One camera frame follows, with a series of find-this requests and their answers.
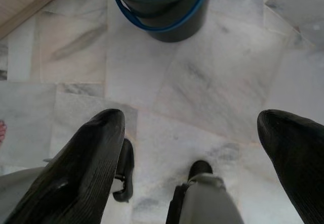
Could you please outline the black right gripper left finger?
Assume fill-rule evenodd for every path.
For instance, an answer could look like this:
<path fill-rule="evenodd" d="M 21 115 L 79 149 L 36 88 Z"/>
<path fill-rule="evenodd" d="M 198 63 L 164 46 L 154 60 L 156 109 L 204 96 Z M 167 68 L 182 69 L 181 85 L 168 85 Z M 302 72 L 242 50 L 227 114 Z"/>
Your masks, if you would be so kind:
<path fill-rule="evenodd" d="M 44 167 L 5 175 L 5 223 L 100 223 L 125 136 L 106 109 L 83 124 Z"/>

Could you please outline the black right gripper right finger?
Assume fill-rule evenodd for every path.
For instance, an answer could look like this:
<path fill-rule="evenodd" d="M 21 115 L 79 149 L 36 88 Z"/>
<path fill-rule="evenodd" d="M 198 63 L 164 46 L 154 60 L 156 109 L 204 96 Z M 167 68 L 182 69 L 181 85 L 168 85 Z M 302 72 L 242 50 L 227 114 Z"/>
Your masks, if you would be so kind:
<path fill-rule="evenodd" d="M 278 179 L 304 223 L 323 223 L 323 125 L 282 110 L 259 113 L 257 130 Z"/>

